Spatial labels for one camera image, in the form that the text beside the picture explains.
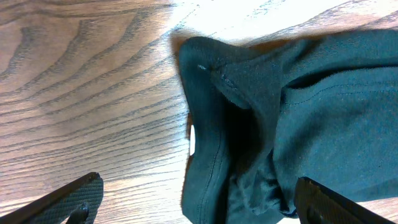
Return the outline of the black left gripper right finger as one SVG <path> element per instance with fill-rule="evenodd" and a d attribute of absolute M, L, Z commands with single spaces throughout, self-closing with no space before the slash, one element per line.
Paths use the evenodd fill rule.
<path fill-rule="evenodd" d="M 308 177 L 298 178 L 294 205 L 301 224 L 394 224 Z"/>

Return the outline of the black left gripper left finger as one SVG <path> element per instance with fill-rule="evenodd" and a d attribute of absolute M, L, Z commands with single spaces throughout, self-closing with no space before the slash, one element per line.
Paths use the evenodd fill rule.
<path fill-rule="evenodd" d="M 93 224 L 103 195 L 103 179 L 99 173 L 90 172 L 1 217 L 1 224 Z"/>

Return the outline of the black t-shirt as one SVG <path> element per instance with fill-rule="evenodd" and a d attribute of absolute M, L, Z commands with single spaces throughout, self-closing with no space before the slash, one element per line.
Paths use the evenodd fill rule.
<path fill-rule="evenodd" d="M 186 40 L 178 67 L 195 153 L 192 223 L 296 218 L 309 177 L 365 202 L 397 196 L 397 31 L 357 30 L 269 50 Z"/>

